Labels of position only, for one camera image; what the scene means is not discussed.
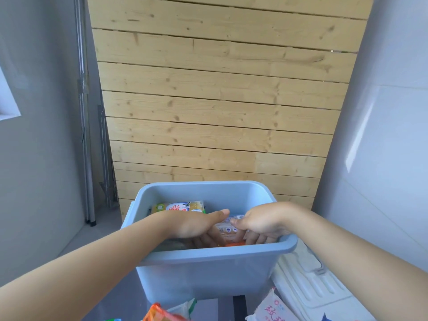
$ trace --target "orange snack bag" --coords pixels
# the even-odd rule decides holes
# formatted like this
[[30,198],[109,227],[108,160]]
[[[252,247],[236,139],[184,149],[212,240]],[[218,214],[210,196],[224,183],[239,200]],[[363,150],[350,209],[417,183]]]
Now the orange snack bag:
[[177,314],[171,314],[160,307],[159,303],[153,304],[142,321],[188,321]]

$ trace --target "white wall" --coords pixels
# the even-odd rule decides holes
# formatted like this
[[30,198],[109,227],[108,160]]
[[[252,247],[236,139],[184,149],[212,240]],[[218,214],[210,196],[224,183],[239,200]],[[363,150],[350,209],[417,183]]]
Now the white wall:
[[375,0],[314,211],[428,271],[428,0]]
[[57,257],[84,224],[77,63],[67,52],[77,50],[64,36],[74,26],[62,26],[73,2],[65,19],[56,2],[0,0],[0,66],[21,112],[0,121],[0,286]]

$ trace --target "wooden plank wall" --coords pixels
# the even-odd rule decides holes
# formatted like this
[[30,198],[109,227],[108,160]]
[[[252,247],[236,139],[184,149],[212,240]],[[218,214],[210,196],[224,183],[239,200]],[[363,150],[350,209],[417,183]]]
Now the wooden plank wall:
[[122,214],[145,184],[311,207],[373,0],[88,0]]

